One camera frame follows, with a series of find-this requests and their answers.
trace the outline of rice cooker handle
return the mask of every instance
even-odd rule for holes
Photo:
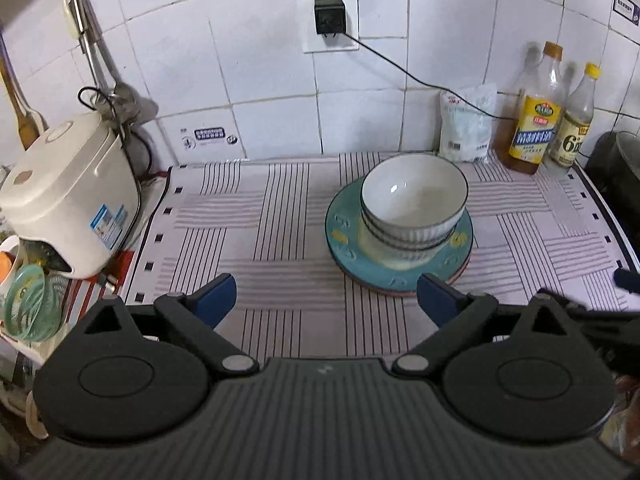
[[[94,175],[97,177],[103,176],[109,170],[111,161],[114,159],[114,154],[119,152],[122,147],[122,140],[120,136],[116,136],[113,144],[107,149],[94,169]]]

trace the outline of rice cooker lid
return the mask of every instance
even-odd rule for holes
[[[9,209],[26,206],[45,193],[49,193],[48,203],[62,198],[50,196],[54,187],[60,189],[56,184],[68,189],[91,163],[109,131],[101,115],[90,112],[44,132],[0,187],[0,207],[9,213]]]

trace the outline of stacked bowl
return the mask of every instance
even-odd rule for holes
[[[423,263],[455,230],[468,190],[462,171],[431,153],[405,153],[377,165],[364,179],[360,207],[378,262],[385,264],[382,254],[390,262]]]

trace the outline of white plastic bag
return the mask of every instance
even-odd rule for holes
[[[470,103],[495,114],[494,84],[458,92]],[[480,113],[449,92],[440,92],[442,130],[440,155],[451,162],[486,162],[492,137],[492,118]]]

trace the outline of bottle with orange cap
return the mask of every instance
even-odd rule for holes
[[[549,144],[543,161],[554,175],[566,174],[580,152],[593,121],[593,97],[599,76],[600,68],[587,63],[582,81],[566,102],[558,133]]]
[[[522,88],[516,129],[495,145],[500,161],[512,170],[534,174],[542,162],[566,101],[560,61],[562,47],[547,41],[542,61]]]

